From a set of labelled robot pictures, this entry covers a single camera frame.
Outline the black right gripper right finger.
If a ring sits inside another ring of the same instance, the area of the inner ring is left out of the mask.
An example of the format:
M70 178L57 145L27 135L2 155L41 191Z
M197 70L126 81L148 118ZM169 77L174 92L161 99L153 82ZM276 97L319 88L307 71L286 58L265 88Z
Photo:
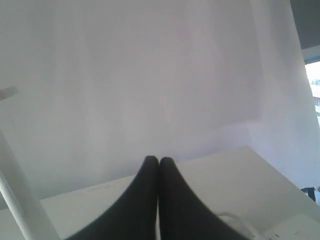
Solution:
M158 207L162 240L246 239L202 203L170 157L159 163Z

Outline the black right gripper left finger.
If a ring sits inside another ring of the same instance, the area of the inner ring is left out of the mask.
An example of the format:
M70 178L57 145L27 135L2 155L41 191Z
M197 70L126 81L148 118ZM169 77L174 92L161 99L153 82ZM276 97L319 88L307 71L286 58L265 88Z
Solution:
M69 240L154 240L159 160L146 156L137 175L111 207Z

